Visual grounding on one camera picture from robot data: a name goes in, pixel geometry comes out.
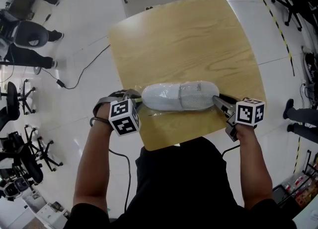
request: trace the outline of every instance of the wooden table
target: wooden table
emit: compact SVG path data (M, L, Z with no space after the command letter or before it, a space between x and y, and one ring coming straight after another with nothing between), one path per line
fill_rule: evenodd
M265 101L247 37L226 0L180 0L114 25L111 49L124 89L160 82L206 80L221 93ZM225 127L216 109L149 116L139 113L140 135L153 151Z

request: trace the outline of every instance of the forearm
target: forearm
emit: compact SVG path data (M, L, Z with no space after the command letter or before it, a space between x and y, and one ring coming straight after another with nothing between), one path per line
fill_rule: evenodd
M106 211L106 192L109 181L110 127L95 121L79 163L74 205L89 200Z
M272 198L272 180L254 132L240 139L240 181L247 209L264 199Z

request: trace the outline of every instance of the hand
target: hand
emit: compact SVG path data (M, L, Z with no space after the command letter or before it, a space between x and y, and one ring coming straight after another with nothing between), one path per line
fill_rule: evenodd
M240 142L257 141L254 128L252 126L236 124L237 138Z
M96 116L108 120L109 110L110 110L110 103L104 103L98 109Z

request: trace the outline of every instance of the wristband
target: wristband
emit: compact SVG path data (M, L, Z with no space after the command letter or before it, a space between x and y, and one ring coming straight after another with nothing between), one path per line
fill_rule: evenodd
M97 120L97 121L103 122L103 123L109 125L111 130L114 130L112 125L110 124L109 120L106 120L106 119L103 119L103 118L100 118L100 117L92 117L90 119L89 124L90 124L91 127L93 126L93 120Z

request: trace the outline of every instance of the black shirt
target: black shirt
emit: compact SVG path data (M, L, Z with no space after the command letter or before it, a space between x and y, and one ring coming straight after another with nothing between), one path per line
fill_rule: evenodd
M142 148L137 165L137 193L127 212L110 223L90 204L75 205L65 229L122 226L210 228L296 228L273 200L250 211L238 206L226 174L226 162L205 138L155 152Z

